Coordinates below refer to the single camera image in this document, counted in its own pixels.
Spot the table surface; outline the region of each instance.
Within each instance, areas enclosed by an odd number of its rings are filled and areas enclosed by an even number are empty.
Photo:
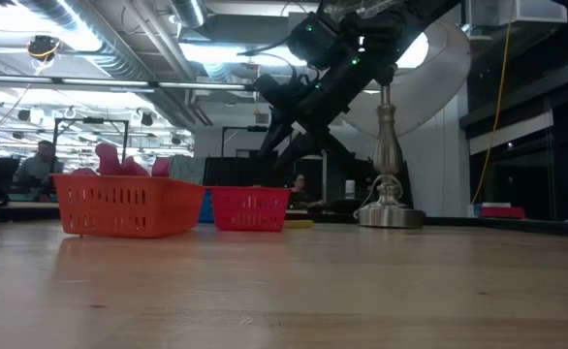
[[[0,224],[0,348],[568,348],[568,238]]]

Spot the plastic basket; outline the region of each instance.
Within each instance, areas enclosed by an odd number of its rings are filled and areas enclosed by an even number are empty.
[[[200,207],[200,217],[198,222],[200,223],[213,223],[215,218],[213,217],[213,200],[211,199],[210,191],[205,191],[205,198],[203,199],[203,205]]]
[[[55,174],[67,234],[160,238],[198,224],[202,185],[176,179]]]
[[[210,187],[215,226],[225,231],[279,232],[290,189]]]

